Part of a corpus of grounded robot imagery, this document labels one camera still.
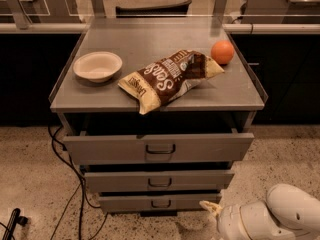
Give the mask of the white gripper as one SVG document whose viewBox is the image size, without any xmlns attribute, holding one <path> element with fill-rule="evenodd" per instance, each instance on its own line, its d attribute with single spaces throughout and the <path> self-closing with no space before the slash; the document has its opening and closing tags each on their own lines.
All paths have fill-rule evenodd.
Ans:
<svg viewBox="0 0 320 240">
<path fill-rule="evenodd" d="M 223 240 L 249 240 L 243 225 L 239 205 L 222 207 L 213 202 L 202 200 L 200 206 L 217 219 L 217 230 Z"/>
</svg>

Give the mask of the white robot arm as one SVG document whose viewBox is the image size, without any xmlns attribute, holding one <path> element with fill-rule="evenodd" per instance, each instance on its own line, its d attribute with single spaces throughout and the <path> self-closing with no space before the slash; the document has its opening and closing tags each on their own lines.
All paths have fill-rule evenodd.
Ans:
<svg viewBox="0 0 320 240">
<path fill-rule="evenodd" d="M 320 236 L 320 201 L 289 184 L 276 184 L 266 200 L 221 207 L 200 206 L 215 219 L 223 240 L 316 240 Z"/>
</svg>

